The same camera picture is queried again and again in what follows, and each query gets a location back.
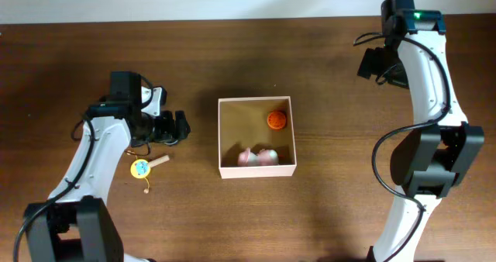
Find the yellow rattle drum wooden handle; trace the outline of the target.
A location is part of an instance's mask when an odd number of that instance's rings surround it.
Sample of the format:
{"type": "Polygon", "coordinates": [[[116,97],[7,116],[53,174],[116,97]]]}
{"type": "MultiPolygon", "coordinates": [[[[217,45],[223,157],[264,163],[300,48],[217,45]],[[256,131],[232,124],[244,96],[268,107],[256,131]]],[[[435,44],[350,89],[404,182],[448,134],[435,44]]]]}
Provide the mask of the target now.
{"type": "Polygon", "coordinates": [[[132,162],[129,171],[135,179],[144,180],[146,182],[146,187],[143,189],[144,194],[150,193],[150,181],[148,177],[152,169],[169,160],[170,157],[166,154],[153,160],[146,160],[135,155],[135,160],[132,162]]]}

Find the pink toy duck with hat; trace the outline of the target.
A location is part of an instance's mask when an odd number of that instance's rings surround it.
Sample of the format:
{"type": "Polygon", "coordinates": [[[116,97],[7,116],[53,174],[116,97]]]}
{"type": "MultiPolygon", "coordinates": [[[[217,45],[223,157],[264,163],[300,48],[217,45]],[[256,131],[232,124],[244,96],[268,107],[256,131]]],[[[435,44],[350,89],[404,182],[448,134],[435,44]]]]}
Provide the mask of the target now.
{"type": "Polygon", "coordinates": [[[239,167],[277,166],[281,157],[276,150],[262,149],[254,153],[250,148],[242,151],[237,158],[239,167]]]}

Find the orange ribbed round ball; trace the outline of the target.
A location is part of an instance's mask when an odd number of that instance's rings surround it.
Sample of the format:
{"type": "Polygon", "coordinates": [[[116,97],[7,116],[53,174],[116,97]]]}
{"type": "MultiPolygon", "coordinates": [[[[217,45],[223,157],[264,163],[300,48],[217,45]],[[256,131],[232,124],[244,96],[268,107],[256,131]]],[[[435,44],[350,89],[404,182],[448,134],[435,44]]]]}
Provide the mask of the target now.
{"type": "Polygon", "coordinates": [[[287,124],[287,116],[282,111],[274,110],[268,114],[267,124],[272,130],[283,129],[287,124]]]}

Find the black round cap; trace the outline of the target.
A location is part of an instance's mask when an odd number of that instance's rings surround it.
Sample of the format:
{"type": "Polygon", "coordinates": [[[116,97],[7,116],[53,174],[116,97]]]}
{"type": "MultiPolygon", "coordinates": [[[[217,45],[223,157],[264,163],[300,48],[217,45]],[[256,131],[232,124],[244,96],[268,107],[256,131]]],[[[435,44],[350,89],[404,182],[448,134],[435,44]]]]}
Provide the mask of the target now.
{"type": "Polygon", "coordinates": [[[167,142],[167,143],[165,143],[165,144],[166,144],[166,145],[168,145],[168,146],[173,146],[173,145],[176,145],[176,144],[178,144],[178,143],[179,143],[179,140],[175,140],[175,141],[173,141],[173,142],[167,142]]]}

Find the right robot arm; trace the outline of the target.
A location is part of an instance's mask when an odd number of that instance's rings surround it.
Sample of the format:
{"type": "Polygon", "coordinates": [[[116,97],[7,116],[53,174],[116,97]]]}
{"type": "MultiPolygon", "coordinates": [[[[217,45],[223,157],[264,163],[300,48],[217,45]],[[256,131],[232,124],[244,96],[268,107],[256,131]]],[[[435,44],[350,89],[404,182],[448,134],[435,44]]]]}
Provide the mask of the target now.
{"type": "Polygon", "coordinates": [[[390,131],[374,145],[374,176],[381,144],[399,133],[406,137],[390,159],[394,186],[380,185],[394,200],[384,231],[367,253],[368,261],[412,261],[423,229],[450,189],[459,185],[484,144],[484,131],[469,124],[456,98],[446,60],[446,24],[436,10],[420,10],[414,0],[384,0],[380,33],[364,33],[359,46],[383,39],[367,49],[358,76],[375,76],[406,88],[412,99],[414,123],[390,131]]]}

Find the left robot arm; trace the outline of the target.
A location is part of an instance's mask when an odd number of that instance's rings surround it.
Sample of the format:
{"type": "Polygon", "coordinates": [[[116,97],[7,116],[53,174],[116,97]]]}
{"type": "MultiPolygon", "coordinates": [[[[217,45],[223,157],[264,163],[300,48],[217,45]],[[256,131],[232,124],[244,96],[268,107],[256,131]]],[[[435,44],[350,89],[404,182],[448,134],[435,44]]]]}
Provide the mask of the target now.
{"type": "Polygon", "coordinates": [[[167,91],[132,71],[114,71],[110,90],[88,106],[76,127],[79,146],[45,202],[26,207],[12,259],[26,240],[33,261],[134,261],[107,209],[124,153],[152,144],[174,146],[191,132],[182,111],[162,110],[167,91]]]}

